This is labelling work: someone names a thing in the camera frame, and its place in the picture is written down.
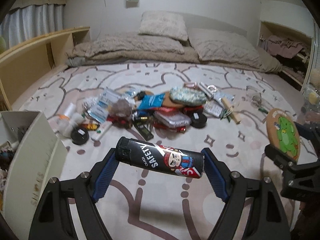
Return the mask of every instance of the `blue package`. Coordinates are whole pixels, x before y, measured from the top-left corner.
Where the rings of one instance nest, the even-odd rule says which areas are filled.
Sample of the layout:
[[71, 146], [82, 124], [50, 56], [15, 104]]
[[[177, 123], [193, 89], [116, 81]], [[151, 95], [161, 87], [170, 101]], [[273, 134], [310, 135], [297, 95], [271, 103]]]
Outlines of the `blue package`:
[[164, 93], [153, 96], [145, 95], [140, 106], [138, 106], [138, 110], [149, 109], [153, 107], [161, 107], [164, 95]]

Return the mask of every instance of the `clothes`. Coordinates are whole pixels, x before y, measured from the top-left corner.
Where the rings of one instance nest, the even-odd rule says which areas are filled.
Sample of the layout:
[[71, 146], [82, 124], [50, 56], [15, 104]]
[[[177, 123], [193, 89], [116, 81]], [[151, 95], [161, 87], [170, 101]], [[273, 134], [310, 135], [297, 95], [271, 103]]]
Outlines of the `clothes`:
[[271, 35], [268, 38], [267, 52], [272, 56], [280, 55], [285, 58], [293, 58], [305, 45], [302, 42], [291, 41], [288, 38]]

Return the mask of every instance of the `white patterned rug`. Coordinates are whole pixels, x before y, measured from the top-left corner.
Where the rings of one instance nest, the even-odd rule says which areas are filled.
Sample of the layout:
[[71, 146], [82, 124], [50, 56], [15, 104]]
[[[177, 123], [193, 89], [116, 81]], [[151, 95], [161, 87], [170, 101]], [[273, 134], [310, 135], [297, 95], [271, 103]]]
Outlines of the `white patterned rug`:
[[[231, 171], [239, 171], [247, 178], [270, 176], [281, 189], [281, 172], [265, 157], [264, 147], [269, 143], [266, 115], [255, 109], [246, 98], [247, 86], [261, 92], [265, 108], [281, 108], [293, 119], [296, 114], [284, 98], [268, 85], [256, 72], [192, 64], [122, 64], [71, 68], [60, 72], [42, 85], [21, 107], [42, 110], [52, 128], [56, 127], [58, 114], [70, 102], [81, 108], [83, 98], [97, 96], [105, 87], [122, 90], [134, 86], [151, 90], [155, 94], [168, 91], [183, 82], [204, 82], [236, 95], [242, 121], [209, 118], [207, 126], [197, 130], [187, 129], [185, 134], [156, 129], [153, 143], [191, 151], [209, 147]], [[60, 180], [72, 179], [82, 171], [89, 171], [101, 161], [121, 136], [143, 138], [130, 130], [112, 127], [100, 142], [89, 140], [77, 146], [70, 139], [61, 138], [68, 155]], [[302, 140], [301, 155], [316, 160], [313, 147]], [[294, 201], [282, 198], [289, 224], [292, 221]], [[77, 215], [76, 205], [70, 200], [72, 216], [79, 239], [85, 239]], [[245, 202], [243, 217], [234, 239], [241, 239], [248, 217], [251, 200]], [[97, 208], [114, 240], [123, 239], [207, 239], [224, 203], [215, 196], [204, 174], [201, 179], [190, 179], [147, 171], [121, 163], [113, 177], [106, 196]]]

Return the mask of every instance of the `white wall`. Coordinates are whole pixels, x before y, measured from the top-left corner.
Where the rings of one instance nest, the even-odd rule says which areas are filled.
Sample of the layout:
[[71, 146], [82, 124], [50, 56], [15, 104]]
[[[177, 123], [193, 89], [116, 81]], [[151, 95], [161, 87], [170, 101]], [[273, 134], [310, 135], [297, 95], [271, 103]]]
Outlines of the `white wall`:
[[313, 37], [312, 15], [307, 8], [287, 2], [263, 0], [261, 21], [290, 27]]
[[259, 33], [259, 0], [140, 0], [138, 7], [127, 8], [125, 0], [69, 0], [64, 25], [91, 26], [91, 38], [121, 31], [137, 31], [146, 10], [167, 10], [201, 15], [220, 20], [247, 31], [255, 46]]

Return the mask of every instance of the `metal screw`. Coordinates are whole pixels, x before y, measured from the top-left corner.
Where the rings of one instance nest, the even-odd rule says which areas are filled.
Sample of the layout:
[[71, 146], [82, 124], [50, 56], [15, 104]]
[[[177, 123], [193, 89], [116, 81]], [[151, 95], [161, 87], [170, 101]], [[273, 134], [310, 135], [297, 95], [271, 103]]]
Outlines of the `metal screw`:
[[49, 179], [49, 182], [54, 184], [57, 182], [57, 178], [56, 177], [52, 177], [51, 179]]
[[82, 172], [82, 173], [80, 174], [80, 177], [83, 178], [83, 179], [89, 177], [89, 172], [87, 172], [87, 171]]
[[240, 173], [237, 171], [233, 171], [233, 172], [231, 172], [231, 176], [236, 179], [236, 178], [240, 177]]
[[270, 183], [271, 182], [270, 177], [264, 177], [263, 180], [264, 180], [265, 183]]

